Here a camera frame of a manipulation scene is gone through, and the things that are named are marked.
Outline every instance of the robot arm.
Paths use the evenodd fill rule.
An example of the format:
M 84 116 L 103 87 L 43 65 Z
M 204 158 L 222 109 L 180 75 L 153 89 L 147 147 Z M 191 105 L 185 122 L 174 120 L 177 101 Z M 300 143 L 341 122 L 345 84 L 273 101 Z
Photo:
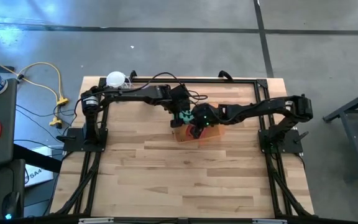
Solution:
M 194 118 L 190 123 L 194 127 L 190 133 L 198 138 L 207 126 L 231 125 L 240 123 L 246 118 L 274 113 L 282 114 L 285 118 L 279 124 L 269 127 L 269 138 L 272 141 L 275 138 L 282 138 L 298 122 L 307 122 L 313 118 L 311 101 L 304 95 L 271 98 L 245 106 L 219 105 L 215 108 L 207 103 L 202 103 L 196 105 L 191 111 Z
M 99 100 L 95 95 L 104 94 Z M 148 86 L 141 89 L 117 90 L 92 87 L 81 94 L 81 104 L 85 115 L 85 144 L 98 142 L 97 114 L 112 102 L 143 101 L 149 105 L 161 105 L 173 115 L 170 126 L 177 128 L 192 124 L 190 133 L 198 139 L 208 126 L 217 124 L 231 125 L 246 118 L 266 114 L 282 114 L 285 118 L 277 125 L 269 127 L 270 140 L 282 138 L 298 122 L 307 122 L 313 117 L 311 101 L 304 95 L 271 98 L 256 104 L 224 105 L 217 108 L 208 103 L 195 105 L 190 111 L 190 94 L 185 85 L 171 89 L 169 85 Z

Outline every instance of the wooden table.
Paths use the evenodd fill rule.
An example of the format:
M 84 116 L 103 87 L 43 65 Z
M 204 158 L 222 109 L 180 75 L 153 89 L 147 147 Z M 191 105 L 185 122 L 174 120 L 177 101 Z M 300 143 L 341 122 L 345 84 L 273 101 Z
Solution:
M 99 78 L 84 77 L 80 92 L 98 85 Z M 267 80 L 270 97 L 286 95 L 283 79 Z M 186 85 L 208 95 L 209 103 L 255 103 L 252 85 Z M 85 121 L 81 104 L 76 112 L 74 126 L 81 127 Z M 275 115 L 276 123 L 281 119 Z M 177 143 L 170 120 L 161 106 L 110 104 L 109 139 L 101 157 L 92 216 L 274 217 L 265 157 L 257 138 L 258 118 L 226 126 L 224 136 L 203 145 Z M 84 153 L 74 152 L 64 160 L 51 212 L 61 208 L 76 189 L 83 157 Z M 282 157 L 289 189 L 313 213 L 301 161 L 291 154 Z M 87 194 L 85 189 L 81 210 Z M 278 195 L 284 211 L 281 191 Z

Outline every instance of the metal bracket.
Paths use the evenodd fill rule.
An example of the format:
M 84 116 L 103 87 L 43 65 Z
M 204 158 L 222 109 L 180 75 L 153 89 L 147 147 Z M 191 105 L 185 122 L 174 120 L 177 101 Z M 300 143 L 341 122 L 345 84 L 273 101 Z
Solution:
M 267 88 L 267 80 L 266 79 L 256 79 L 256 82 L 263 88 Z
M 268 130 L 259 130 L 259 144 L 260 150 L 263 153 L 272 154 L 272 153 L 302 153 L 302 143 L 300 141 L 301 136 L 299 135 L 298 130 L 289 130 L 284 137 L 284 140 L 278 143 L 272 143 L 268 140 L 269 131 Z
M 84 144 L 85 140 L 82 128 L 69 128 L 63 150 L 68 152 L 103 152 L 106 148 L 108 131 L 108 129 L 100 129 L 100 141 L 97 145 L 94 145 Z
M 136 76 L 137 76 L 136 71 L 135 70 L 131 71 L 131 74 L 129 75 L 129 81 L 132 81 Z
M 252 223 L 254 224 L 287 224 L 286 220 L 274 220 L 274 219 L 252 219 Z
M 81 218 L 78 224 L 114 223 L 114 218 Z

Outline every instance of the concrete floor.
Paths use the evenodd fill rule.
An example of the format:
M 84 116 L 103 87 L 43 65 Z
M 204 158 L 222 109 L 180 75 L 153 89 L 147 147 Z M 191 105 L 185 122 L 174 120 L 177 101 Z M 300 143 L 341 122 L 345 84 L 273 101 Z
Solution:
M 259 3 L 266 29 L 358 30 L 358 0 Z M 0 22 L 258 28 L 252 0 L 0 0 Z M 358 221 L 358 182 L 347 184 L 342 179 L 356 163 L 354 155 L 341 122 L 325 124 L 321 120 L 358 95 L 358 36 L 267 35 L 267 44 L 274 77 L 284 78 L 289 95 L 305 93 L 313 101 L 315 119 L 299 124 L 298 129 L 310 132 L 303 145 L 316 214 Z M 139 75 L 169 71 L 206 77 L 226 70 L 234 77 L 267 77 L 261 50 L 259 34 L 0 30 L 0 62 L 16 68 L 39 61 L 55 64 L 63 75 L 64 94 L 72 101 L 78 97 L 83 76 L 107 75 L 114 70 L 127 75 L 137 70 Z M 57 90 L 52 69 L 39 66 L 27 74 Z M 54 107 L 50 92 L 26 83 L 20 86 L 17 103 L 40 114 L 50 113 Z M 73 103 L 66 107 L 73 108 Z M 47 125 L 51 118 L 35 119 L 58 134 Z M 21 114 L 17 114 L 15 138 L 58 144 Z M 52 185 L 49 182 L 27 191 L 33 196 L 26 197 L 26 205 L 35 204 L 26 207 L 26 215 L 44 212 Z

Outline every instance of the yellow cable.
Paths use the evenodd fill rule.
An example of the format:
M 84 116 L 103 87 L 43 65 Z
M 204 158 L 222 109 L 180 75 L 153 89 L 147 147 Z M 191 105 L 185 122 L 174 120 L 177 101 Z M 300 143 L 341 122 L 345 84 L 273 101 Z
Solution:
M 59 80 L 59 96 L 62 97 L 62 76 L 60 75 L 60 72 L 59 72 L 59 69 L 57 69 L 57 67 L 55 67 L 54 65 L 52 65 L 51 63 L 48 63 L 48 62 L 36 62 L 36 63 L 32 63 L 31 65 L 28 65 L 26 67 L 24 67 L 20 72 L 19 74 L 22 74 L 24 71 L 27 71 L 29 68 L 33 67 L 34 65 L 49 65 L 51 66 L 52 68 L 54 68 L 57 72 L 57 76 L 58 76 L 58 80 Z M 24 79 L 25 81 L 33 84 L 33 85 L 36 85 L 26 79 Z
M 3 65 L 1 65 L 1 64 L 0 64 L 0 66 L 1 66 L 3 69 L 7 70 L 8 72 L 11 72 L 11 73 L 15 74 L 16 76 L 19 76 L 23 71 L 29 69 L 30 67 L 33 67 L 34 65 L 39 65 L 39 64 L 49 65 L 49 66 L 51 66 L 52 68 L 54 68 L 54 69 L 56 70 L 56 72 L 57 72 L 57 74 L 58 74 L 58 79 L 59 79 L 59 95 L 60 95 L 60 98 L 62 98 L 62 78 L 61 78 L 59 69 L 57 69 L 57 67 L 55 67 L 55 66 L 52 65 L 51 63 L 47 63 L 47 62 L 37 62 L 37 63 L 33 63 L 33 64 L 31 64 L 31 65 L 28 65 L 28 66 L 24 67 L 19 73 L 16 73 L 16 72 L 10 70 L 9 68 L 7 68 L 7 67 L 5 67 L 5 66 L 3 66 Z M 30 81 L 30 80 L 28 80 L 28 79 L 26 79 L 26 78 L 23 78 L 23 80 L 25 80 L 25 81 L 27 81 L 27 82 L 29 82 L 29 83 L 35 85 L 35 86 L 39 86 L 39 87 L 42 87 L 42 88 L 46 88 L 47 90 L 51 91 L 51 92 L 55 95 L 55 97 L 56 97 L 56 104 L 57 104 L 57 102 L 59 101 L 56 92 L 53 91 L 51 88 L 49 88 L 49 87 L 47 87 L 47 86 L 44 86 L 44 85 L 41 85 L 41 84 L 34 83 L 34 82 L 32 82 L 32 81 Z

